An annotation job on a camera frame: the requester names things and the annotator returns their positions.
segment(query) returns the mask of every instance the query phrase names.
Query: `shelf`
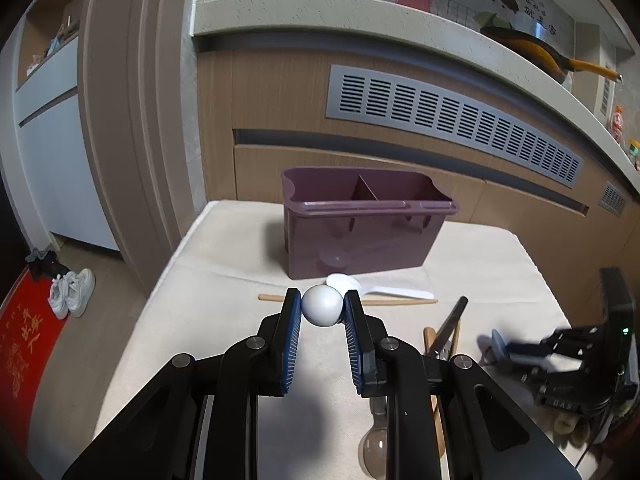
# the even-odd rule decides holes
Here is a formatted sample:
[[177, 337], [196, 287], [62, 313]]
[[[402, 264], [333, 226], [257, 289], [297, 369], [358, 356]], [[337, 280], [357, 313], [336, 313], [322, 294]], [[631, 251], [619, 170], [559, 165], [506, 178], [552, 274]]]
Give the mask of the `shelf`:
[[36, 0], [33, 3], [26, 14], [20, 42], [18, 88], [27, 80], [27, 67], [32, 63], [33, 56], [42, 56], [46, 52], [60, 26], [68, 20], [80, 21], [83, 2], [84, 0]]
[[60, 46], [56, 49], [56, 51], [51, 54], [50, 56], [47, 56], [45, 59], [42, 60], [42, 62], [26, 77], [26, 79], [20, 83], [18, 85], [18, 88], [15, 89], [15, 91], [17, 92], [20, 88], [22, 88], [22, 85], [24, 85], [30, 78], [31, 76], [33, 76], [38, 70], [40, 70], [40, 68], [52, 57], [54, 57], [57, 53], [60, 52], [60, 50], [62, 50], [62, 48], [67, 45], [68, 43], [71, 43], [75, 38], [77, 38], [79, 35], [79, 31], [74, 32], [71, 36], [69, 36], [68, 38], [66, 38], [65, 41], [63, 41], [62, 43], [60, 43]]

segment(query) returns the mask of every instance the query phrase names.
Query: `white ball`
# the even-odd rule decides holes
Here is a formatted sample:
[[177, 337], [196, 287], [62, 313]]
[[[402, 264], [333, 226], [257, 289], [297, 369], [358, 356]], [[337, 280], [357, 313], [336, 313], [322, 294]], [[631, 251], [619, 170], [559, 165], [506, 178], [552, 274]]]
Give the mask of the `white ball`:
[[329, 285], [314, 285], [302, 296], [302, 314], [316, 326], [332, 326], [342, 313], [342, 295]]

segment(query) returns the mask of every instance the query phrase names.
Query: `white plastic spoon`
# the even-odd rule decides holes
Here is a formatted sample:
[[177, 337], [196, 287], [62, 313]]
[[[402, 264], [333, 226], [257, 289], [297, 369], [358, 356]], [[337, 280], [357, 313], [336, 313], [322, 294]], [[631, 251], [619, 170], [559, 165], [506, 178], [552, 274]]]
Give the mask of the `white plastic spoon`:
[[374, 285], [368, 288], [364, 288], [358, 280], [348, 276], [347, 274], [329, 274], [326, 277], [325, 283], [332, 286], [335, 290], [340, 292], [342, 296], [347, 293], [348, 290], [357, 290], [359, 296], [362, 298], [366, 294], [375, 292], [377, 294], [388, 294], [390, 296], [404, 296], [406, 298], [418, 298], [421, 300], [432, 300], [433, 293], [428, 290], [415, 290], [413, 288], [397, 288], [394, 286], [379, 286]]

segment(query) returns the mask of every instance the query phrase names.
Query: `shoe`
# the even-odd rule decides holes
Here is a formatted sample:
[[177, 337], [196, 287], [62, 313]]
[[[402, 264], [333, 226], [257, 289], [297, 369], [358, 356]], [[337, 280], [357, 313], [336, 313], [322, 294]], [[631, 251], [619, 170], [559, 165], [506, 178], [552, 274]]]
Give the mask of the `shoe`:
[[51, 283], [48, 299], [49, 306], [58, 319], [65, 319], [66, 314], [69, 312], [68, 306], [66, 306], [68, 295], [69, 284], [66, 280], [66, 275], [64, 278], [60, 278], [60, 275], [58, 275]]
[[43, 275], [55, 280], [58, 274], [65, 276], [66, 273], [69, 272], [68, 267], [65, 267], [58, 261], [58, 257], [54, 251], [39, 251], [34, 249], [25, 260], [27, 261], [34, 282], [37, 282]]
[[86, 304], [94, 291], [95, 276], [90, 269], [83, 269], [79, 274], [66, 273], [65, 279], [69, 284], [66, 306], [72, 316], [80, 317], [84, 314]]

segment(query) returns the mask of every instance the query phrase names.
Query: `wooden floor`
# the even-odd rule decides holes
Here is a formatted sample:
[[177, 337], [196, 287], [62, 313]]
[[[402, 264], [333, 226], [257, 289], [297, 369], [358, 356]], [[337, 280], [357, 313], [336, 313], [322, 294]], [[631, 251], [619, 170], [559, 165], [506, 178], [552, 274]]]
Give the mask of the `wooden floor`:
[[75, 272], [90, 268], [96, 282], [82, 317], [70, 317], [62, 329], [36, 394], [28, 455], [44, 480], [59, 479], [91, 442], [104, 394], [145, 305], [118, 253], [68, 240], [58, 259]]

